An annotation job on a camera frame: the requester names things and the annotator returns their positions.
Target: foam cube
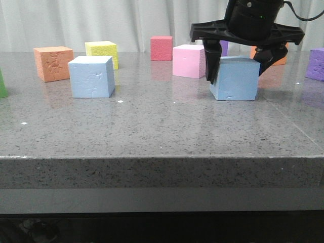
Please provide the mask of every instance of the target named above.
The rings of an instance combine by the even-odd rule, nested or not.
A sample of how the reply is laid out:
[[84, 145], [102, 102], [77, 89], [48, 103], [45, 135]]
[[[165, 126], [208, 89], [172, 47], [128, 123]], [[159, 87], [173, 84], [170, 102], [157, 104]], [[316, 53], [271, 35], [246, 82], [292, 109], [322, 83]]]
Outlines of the foam cube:
[[[250, 53], [250, 58], [253, 59], [255, 53], [256, 53], [256, 47], [251, 47], [251, 53]], [[276, 61], [275, 63], [272, 64], [272, 66], [277, 66], [277, 65], [285, 65], [287, 63], [287, 56], [284, 58], [281, 58], [280, 60]]]
[[113, 69], [118, 69], [118, 52], [117, 45], [113, 42], [86, 42], [87, 56], [111, 56]]
[[44, 82], [70, 78], [68, 62], [73, 60], [73, 50], [68, 47], [34, 48], [38, 76]]
[[306, 77], [324, 81], [324, 48], [310, 50]]
[[151, 61], [172, 60], [172, 36], [151, 37]]
[[1, 69], [0, 69], [0, 98], [7, 97], [7, 96], [8, 96], [8, 92], [6, 90], [4, 78], [2, 76]]
[[112, 57], [77, 57], [69, 62], [73, 98], [109, 98], [115, 89]]
[[203, 45], [181, 45], [173, 48], [173, 76], [201, 78], [206, 74]]
[[228, 41], [221, 40], [219, 42], [222, 46], [222, 57], [227, 57], [227, 55], [228, 55]]
[[210, 91], [217, 100], [255, 100], [260, 63], [248, 57], [221, 57]]

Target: white curtain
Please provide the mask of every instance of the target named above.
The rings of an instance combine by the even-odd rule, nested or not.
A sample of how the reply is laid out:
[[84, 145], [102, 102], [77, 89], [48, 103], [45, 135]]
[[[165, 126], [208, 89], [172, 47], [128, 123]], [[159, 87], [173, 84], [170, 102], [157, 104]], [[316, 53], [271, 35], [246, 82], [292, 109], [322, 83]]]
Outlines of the white curtain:
[[[291, 0], [302, 17], [324, 9], [324, 0]], [[223, 19], [227, 0], [0, 0], [0, 52], [112, 41], [119, 52], [149, 52], [153, 35], [172, 35], [174, 46], [190, 43], [191, 23]], [[324, 47], [324, 17], [301, 22], [286, 5], [277, 23], [300, 26], [304, 41], [290, 50]], [[248, 47], [232, 44], [232, 50]]]

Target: black cable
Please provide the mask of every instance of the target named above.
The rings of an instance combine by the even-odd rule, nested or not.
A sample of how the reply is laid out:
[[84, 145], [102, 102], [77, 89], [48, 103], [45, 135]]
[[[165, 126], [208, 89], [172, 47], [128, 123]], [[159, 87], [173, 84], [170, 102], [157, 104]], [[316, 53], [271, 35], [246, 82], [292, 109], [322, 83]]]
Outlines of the black cable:
[[324, 10], [319, 14], [319, 15], [316, 15], [315, 17], [313, 18], [309, 18], [309, 19], [306, 19], [306, 18], [302, 18], [300, 16], [298, 16], [295, 12], [295, 9], [293, 7], [293, 4], [290, 2], [290, 1], [284, 1], [283, 2], [284, 4], [287, 4], [293, 11], [294, 15], [297, 17], [297, 19], [301, 20], [301, 21], [313, 21], [315, 19], [318, 19], [320, 16], [322, 16], [324, 14]]

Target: green foam cube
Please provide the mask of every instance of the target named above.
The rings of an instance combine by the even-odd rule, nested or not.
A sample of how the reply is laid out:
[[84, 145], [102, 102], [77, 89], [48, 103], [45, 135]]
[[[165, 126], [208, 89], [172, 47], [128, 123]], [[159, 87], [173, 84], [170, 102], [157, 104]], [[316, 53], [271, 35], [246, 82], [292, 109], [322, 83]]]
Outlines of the green foam cube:
[[5, 87], [4, 78], [2, 77], [1, 69], [0, 69], [0, 98], [7, 97], [8, 93]]

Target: purple foam cube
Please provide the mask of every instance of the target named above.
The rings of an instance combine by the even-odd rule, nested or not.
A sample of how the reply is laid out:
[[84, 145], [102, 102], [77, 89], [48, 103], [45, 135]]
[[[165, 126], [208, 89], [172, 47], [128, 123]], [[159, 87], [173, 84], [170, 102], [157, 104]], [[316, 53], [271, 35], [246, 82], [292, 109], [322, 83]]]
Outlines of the purple foam cube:
[[222, 57], [227, 57], [228, 55], [228, 41], [226, 40], [221, 40], [220, 44], [222, 46]]
[[324, 82], [324, 48], [310, 50], [306, 77]]

